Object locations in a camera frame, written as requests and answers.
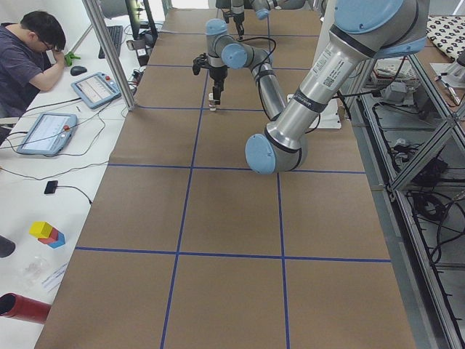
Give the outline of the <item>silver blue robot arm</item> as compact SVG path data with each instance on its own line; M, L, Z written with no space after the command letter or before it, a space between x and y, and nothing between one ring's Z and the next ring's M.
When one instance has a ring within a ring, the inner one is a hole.
M229 23L233 20L239 39L243 39L245 29L245 10L252 9L259 20L269 17L273 9L301 9L305 1L292 0L216 0L215 7L222 12L223 20Z
M291 100L283 94L270 53L236 41L219 18L206 23L209 68L248 68L270 117L263 133L246 142L246 162L268 175L299 167L307 157L305 134L359 63L417 53L426 43L428 1L336 1L329 42Z

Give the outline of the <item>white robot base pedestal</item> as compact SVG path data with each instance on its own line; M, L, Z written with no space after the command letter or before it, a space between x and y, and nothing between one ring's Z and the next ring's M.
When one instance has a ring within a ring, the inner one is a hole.
M319 4L324 20L312 67L280 118L283 128L299 135L320 124L325 128L337 128L337 103L333 97L354 69L343 51L344 43L330 32L337 2L320 1Z

